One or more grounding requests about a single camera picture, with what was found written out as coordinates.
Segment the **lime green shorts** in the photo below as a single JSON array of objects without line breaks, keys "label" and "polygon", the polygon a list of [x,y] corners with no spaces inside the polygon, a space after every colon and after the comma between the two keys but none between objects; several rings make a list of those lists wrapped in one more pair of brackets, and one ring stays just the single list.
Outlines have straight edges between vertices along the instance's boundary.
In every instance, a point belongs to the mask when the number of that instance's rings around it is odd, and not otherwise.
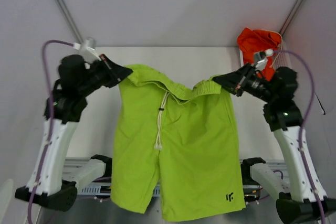
[{"label": "lime green shorts", "polygon": [[212,79],[188,88],[146,65],[119,84],[111,200],[144,213],[160,187],[166,221],[245,208],[230,94]]}]

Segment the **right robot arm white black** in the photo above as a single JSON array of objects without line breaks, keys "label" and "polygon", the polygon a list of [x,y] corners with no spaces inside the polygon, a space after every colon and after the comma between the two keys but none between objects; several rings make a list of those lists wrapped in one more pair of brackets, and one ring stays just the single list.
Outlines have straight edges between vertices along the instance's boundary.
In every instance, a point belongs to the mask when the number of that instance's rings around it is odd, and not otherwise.
[{"label": "right robot arm white black", "polygon": [[276,201],[283,223],[324,222],[335,213],[335,199],[323,189],[312,163],[303,126],[303,118],[293,97],[298,87],[297,73],[279,67],[271,80],[258,75],[246,64],[237,71],[212,78],[229,93],[239,97],[244,92],[265,102],[264,118],[273,132],[287,167],[289,182],[271,171],[262,158],[243,160],[240,179],[258,183]]}]

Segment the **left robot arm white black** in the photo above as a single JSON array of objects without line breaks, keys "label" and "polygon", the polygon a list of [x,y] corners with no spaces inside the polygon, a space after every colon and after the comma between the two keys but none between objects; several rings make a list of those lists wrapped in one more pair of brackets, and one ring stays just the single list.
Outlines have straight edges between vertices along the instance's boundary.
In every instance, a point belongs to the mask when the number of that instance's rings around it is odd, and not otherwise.
[{"label": "left robot arm white black", "polygon": [[89,67],[86,64],[80,55],[61,60],[59,79],[46,102],[44,137],[38,162],[27,185],[16,189],[15,198],[65,212],[89,184],[98,179],[108,182],[113,178],[112,159],[98,154],[75,172],[62,175],[69,143],[88,104],[87,96],[101,87],[117,86],[133,72],[105,55],[100,55]]}]

